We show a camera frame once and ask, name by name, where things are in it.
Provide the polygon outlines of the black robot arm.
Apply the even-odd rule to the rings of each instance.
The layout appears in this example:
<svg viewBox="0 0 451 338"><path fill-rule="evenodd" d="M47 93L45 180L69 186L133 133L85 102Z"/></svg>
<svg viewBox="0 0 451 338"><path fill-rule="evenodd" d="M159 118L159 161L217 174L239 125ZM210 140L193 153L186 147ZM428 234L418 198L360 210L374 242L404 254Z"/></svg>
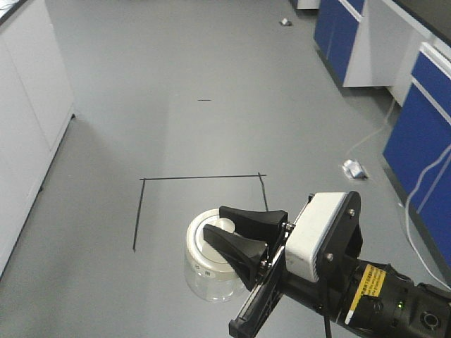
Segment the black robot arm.
<svg viewBox="0 0 451 338"><path fill-rule="evenodd" d="M357 192L312 194L293 222L281 210L220 207L234 230L207 224L204 240L250 293L230 335L255 337L288 296L360 337L449 337L449 292L359 258L360 211Z"/></svg>

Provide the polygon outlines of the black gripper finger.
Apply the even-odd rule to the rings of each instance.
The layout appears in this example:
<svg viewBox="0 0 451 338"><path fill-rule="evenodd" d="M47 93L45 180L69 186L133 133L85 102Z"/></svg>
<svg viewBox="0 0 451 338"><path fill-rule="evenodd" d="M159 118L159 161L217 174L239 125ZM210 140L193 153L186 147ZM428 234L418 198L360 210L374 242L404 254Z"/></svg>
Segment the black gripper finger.
<svg viewBox="0 0 451 338"><path fill-rule="evenodd" d="M221 218L231 220L235 232L248 239L266 242L274 246L282 233L283 223L288 221L288 213L278 211L246 211L227 206L219 208Z"/></svg>
<svg viewBox="0 0 451 338"><path fill-rule="evenodd" d="M233 268L247 290L252 291L259 279L261 262L267 257L266 242L248 239L207 224L204 240Z"/></svg>

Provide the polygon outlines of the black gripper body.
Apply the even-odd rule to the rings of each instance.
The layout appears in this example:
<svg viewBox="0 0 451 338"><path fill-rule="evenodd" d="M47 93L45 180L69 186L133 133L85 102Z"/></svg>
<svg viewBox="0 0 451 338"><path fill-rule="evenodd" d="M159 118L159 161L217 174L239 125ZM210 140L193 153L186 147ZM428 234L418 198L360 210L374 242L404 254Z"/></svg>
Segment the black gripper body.
<svg viewBox="0 0 451 338"><path fill-rule="evenodd" d="M330 324L345 325L352 296L350 287L363 239L359 227L361 197L346 193L317 256L318 282L308 282L286 269L285 244L294 223L285 223L273 246L268 269L254 286L236 319L228 329L232 337L255 337L282 296L288 296L323 316L326 336Z"/></svg>

